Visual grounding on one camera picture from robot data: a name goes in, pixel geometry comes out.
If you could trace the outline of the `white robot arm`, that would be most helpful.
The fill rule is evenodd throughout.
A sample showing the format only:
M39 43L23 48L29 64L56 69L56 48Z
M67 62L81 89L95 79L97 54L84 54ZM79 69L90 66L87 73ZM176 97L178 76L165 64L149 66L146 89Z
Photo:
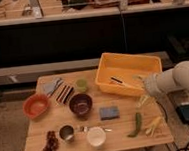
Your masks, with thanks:
M142 82L149 96L169 96L179 105L189 104L189 61L182 61L161 73L147 77L134 75L134 78Z

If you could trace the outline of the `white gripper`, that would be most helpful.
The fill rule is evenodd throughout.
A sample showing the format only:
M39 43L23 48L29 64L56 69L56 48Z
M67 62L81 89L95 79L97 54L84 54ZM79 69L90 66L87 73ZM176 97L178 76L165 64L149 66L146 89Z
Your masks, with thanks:
M142 95L139 98L139 102L137 104L137 108L140 108L143 106L143 104L146 102L146 105L150 105L153 104L153 102L156 101L156 99L154 98L154 96L160 96L162 94L161 90L158 88L157 86L157 78L156 78L157 74L153 73L152 75L146 77L143 79L143 86L144 89L148 92L148 94L151 96L148 98L147 100L147 95Z

